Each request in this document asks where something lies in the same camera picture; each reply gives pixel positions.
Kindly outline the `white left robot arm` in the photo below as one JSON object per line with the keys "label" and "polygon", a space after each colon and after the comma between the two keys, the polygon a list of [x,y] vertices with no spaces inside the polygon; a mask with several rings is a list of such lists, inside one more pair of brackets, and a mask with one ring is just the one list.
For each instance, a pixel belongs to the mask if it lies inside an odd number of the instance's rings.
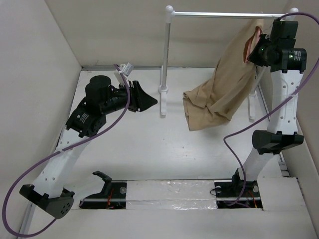
{"label": "white left robot arm", "polygon": [[55,219],[63,218],[73,206],[75,194],[64,187],[67,177],[90,140],[106,124],[106,116],[118,110],[143,112],[157,103],[138,81],[114,87],[107,76],[92,77],[85,87],[85,97],[65,125],[57,155],[19,193]]}

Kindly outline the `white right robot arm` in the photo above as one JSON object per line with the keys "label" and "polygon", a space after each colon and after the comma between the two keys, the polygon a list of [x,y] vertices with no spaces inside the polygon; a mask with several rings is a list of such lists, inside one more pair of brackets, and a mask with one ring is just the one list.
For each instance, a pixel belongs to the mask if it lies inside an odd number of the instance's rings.
{"label": "white right robot arm", "polygon": [[262,34],[248,57],[258,66],[270,67],[273,99],[267,129],[253,132],[253,148],[233,175],[230,190],[236,196],[248,191],[248,185],[257,181],[275,155],[304,142],[297,129],[297,90],[306,69],[307,52],[295,48],[297,29],[297,21],[275,20],[270,36]]}

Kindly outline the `pink clothes hanger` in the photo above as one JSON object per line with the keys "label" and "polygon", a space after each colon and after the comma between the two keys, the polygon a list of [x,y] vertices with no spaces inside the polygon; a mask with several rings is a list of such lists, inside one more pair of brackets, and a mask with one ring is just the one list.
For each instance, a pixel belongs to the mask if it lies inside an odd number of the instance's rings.
{"label": "pink clothes hanger", "polygon": [[262,33],[262,30],[259,26],[255,28],[255,32],[253,36],[251,36],[245,43],[245,48],[243,52],[243,62],[246,63],[248,62],[248,57],[254,50],[255,46],[260,40],[260,35]]}

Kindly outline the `beige t shirt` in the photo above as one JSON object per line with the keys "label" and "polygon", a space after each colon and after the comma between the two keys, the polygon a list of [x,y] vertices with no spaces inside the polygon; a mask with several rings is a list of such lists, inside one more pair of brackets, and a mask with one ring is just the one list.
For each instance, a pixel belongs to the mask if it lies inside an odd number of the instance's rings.
{"label": "beige t shirt", "polygon": [[212,77],[183,93],[185,118],[190,131],[220,126],[231,121],[249,95],[255,79],[255,64],[243,62],[246,41],[264,20],[252,19],[233,37],[220,57]]}

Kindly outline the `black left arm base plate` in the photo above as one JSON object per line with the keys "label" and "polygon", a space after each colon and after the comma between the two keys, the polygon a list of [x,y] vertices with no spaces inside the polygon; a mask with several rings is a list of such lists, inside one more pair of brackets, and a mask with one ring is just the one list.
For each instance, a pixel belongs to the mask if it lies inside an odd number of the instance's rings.
{"label": "black left arm base plate", "polygon": [[80,201],[80,209],[126,209],[127,181],[113,181],[103,172],[95,171],[94,176],[103,181],[103,187],[97,193],[90,194]]}

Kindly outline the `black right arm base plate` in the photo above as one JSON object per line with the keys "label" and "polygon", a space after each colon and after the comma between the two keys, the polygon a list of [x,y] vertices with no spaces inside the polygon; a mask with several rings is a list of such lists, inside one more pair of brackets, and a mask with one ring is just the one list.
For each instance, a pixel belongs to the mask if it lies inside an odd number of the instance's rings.
{"label": "black right arm base plate", "polygon": [[262,201],[257,181],[247,181],[240,199],[233,204],[240,195],[244,181],[240,179],[238,170],[231,179],[214,181],[214,188],[210,194],[216,197],[218,209],[255,208],[262,209]]}

